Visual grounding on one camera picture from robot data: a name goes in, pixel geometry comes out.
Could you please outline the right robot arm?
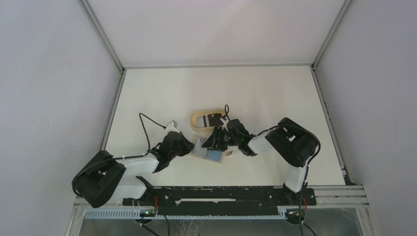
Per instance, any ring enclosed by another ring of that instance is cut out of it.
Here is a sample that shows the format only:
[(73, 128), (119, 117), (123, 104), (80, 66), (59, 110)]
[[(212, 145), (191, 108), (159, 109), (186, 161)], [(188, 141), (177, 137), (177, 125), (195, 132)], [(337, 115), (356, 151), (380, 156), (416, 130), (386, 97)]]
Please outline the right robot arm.
[(238, 147), (246, 156), (276, 151), (288, 164), (284, 198), (296, 205), (304, 197), (309, 164), (320, 152), (321, 143), (316, 135), (287, 117), (257, 135), (249, 133), (238, 119), (224, 119), (201, 147), (216, 151)]

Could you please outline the blue grey credit card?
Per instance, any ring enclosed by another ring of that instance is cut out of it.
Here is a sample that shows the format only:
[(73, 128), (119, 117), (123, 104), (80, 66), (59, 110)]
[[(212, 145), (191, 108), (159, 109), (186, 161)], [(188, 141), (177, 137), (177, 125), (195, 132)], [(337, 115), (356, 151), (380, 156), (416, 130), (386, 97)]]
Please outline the blue grey credit card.
[(222, 151), (212, 150), (212, 149), (207, 149), (206, 154), (204, 156), (206, 160), (217, 162), (217, 163), (222, 162), (222, 157), (223, 157)]

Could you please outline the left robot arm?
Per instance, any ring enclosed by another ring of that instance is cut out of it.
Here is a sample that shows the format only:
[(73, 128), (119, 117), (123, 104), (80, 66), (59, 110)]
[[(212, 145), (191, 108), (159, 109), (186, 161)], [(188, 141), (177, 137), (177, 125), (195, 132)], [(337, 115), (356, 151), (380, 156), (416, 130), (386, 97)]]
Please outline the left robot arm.
[(194, 144), (181, 132), (170, 131), (143, 155), (114, 157), (101, 150), (73, 178), (72, 190), (93, 208), (121, 198), (133, 198), (148, 205), (154, 192), (139, 177), (162, 171), (174, 158), (188, 155), (193, 148)]

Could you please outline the beige leather card holder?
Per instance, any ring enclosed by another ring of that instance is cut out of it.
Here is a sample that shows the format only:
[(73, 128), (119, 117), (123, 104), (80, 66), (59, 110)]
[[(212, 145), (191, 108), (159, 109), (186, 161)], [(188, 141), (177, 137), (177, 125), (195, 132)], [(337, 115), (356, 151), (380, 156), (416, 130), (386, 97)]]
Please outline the beige leather card holder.
[(203, 160), (215, 162), (215, 163), (222, 163), (224, 157), (230, 156), (233, 153), (232, 150), (230, 150), (230, 151), (219, 151), (219, 150), (204, 148), (204, 147), (202, 147), (202, 144), (206, 140), (207, 139), (205, 137), (196, 135), (194, 137), (194, 140), (193, 140), (194, 148), (190, 152), (189, 155), (191, 155), (193, 157), (196, 157), (196, 158), (203, 159)]

